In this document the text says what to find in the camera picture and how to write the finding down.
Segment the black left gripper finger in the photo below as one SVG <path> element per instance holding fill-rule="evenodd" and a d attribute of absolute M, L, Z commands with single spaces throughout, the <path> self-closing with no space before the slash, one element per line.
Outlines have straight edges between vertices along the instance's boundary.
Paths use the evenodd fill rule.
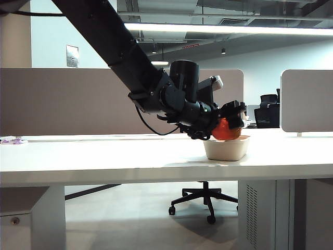
<path fill-rule="evenodd" d="M 229 103 L 224 104 L 220 108 L 220 115 L 221 116 L 231 116 L 240 114 L 241 112 L 245 111 L 246 105 L 244 102 L 239 102 L 237 100 L 231 101 Z"/>
<path fill-rule="evenodd" d="M 245 125 L 240 113 L 227 116 L 226 120 L 228 122 L 228 127 L 230 130 L 243 128 Z"/>

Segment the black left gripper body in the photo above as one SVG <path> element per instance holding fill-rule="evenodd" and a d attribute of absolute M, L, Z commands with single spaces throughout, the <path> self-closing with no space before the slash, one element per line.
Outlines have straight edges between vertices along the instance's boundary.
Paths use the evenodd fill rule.
<path fill-rule="evenodd" d="M 218 119 L 226 114 L 225 105 L 218 108 L 216 103 L 209 105 L 200 101 L 185 101 L 178 114 L 178 127 L 181 133 L 186 133 L 193 140 L 208 140 L 218 124 Z"/>

